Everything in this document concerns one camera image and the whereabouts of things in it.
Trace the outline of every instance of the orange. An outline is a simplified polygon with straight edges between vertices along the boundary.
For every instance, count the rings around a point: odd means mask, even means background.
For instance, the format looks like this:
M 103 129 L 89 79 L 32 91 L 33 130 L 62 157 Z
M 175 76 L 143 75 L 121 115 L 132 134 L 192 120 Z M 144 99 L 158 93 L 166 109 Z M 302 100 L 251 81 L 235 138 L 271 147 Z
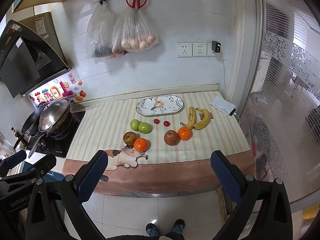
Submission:
M 178 130 L 178 135 L 179 135 L 179 138 L 183 141 L 186 141 L 186 140 L 189 140 L 192 136 L 192 132 L 189 128 L 187 127 L 181 127 L 179 130 Z
M 144 138 L 138 138 L 133 143 L 133 147 L 138 152 L 145 152 L 146 150 L 148 150 L 148 146 L 148 141 Z

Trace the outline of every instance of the scissors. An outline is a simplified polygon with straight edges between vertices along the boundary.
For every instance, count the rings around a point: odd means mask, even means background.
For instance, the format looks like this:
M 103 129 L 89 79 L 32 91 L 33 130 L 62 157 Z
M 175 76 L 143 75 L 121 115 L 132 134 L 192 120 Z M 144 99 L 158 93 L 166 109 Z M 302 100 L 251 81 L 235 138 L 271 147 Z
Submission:
M 134 15 L 134 24 L 137 25 L 136 13 L 138 12 L 138 10 L 140 8 L 142 8 L 142 6 L 144 6 L 146 4 L 147 0 L 145 0 L 142 5 L 140 4 L 140 0 L 133 0 L 132 5 L 128 2 L 128 0 L 126 0 L 126 1 L 127 1 L 127 5 L 129 5 L 134 11 L 134 14 L 133 14 Z

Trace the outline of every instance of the foot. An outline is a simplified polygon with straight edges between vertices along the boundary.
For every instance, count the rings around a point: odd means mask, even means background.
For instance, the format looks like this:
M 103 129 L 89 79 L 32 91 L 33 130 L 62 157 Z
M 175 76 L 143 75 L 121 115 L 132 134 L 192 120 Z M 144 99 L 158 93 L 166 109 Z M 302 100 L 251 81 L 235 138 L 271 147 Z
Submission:
M 175 232 L 175 233 L 178 233 L 178 234 L 182 234 L 182 231 L 183 231 L 184 227 L 185 227 L 184 221 L 183 221 L 182 219 L 178 219 L 178 220 L 174 223 L 174 225 L 173 225 L 173 227 L 172 227 L 172 229 L 171 229 L 171 232 Z
M 155 224 L 149 223 L 146 226 L 146 231 L 149 236 L 160 236 L 158 229 Z

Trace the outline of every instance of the green apple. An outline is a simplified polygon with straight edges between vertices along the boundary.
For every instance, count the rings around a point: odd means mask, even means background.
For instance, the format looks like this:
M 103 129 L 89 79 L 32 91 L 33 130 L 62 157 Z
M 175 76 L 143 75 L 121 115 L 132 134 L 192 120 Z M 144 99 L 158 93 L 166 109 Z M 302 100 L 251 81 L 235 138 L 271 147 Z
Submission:
M 139 124 L 138 129 L 142 133 L 149 133 L 151 131 L 151 125 L 147 122 L 142 122 Z
M 138 129 L 139 124 L 140 124 L 139 120 L 133 119 L 133 120 L 130 122 L 130 127 L 131 127 L 132 130 L 138 131 L 138 130 L 139 130 L 139 129 Z

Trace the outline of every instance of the egg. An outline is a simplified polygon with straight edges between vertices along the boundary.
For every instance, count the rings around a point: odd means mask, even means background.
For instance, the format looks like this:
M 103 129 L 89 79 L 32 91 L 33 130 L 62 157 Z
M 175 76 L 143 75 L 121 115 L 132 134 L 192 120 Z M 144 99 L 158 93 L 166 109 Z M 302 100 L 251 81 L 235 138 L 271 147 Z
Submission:
M 121 40 L 120 42 L 121 44 L 121 48 L 124 50 L 129 50 L 130 49 L 130 45 L 129 45 L 129 41 L 128 40 Z
M 148 45 L 152 45 L 156 41 L 156 37 L 154 35 L 147 36 L 147 43 Z
M 147 40 L 148 35 L 141 35 L 140 36 L 140 40 L 141 41 L 146 41 Z
M 133 50 L 139 49 L 139 41 L 138 41 L 138 40 L 136 40 L 136 39 L 131 39 L 131 40 L 129 41 L 129 44 L 130 44 L 130 46 L 131 46 L 131 48 L 132 48 Z
M 147 41 L 140 41 L 140 44 L 139 44 L 139 49 L 140 50 L 145 50 L 147 48 Z

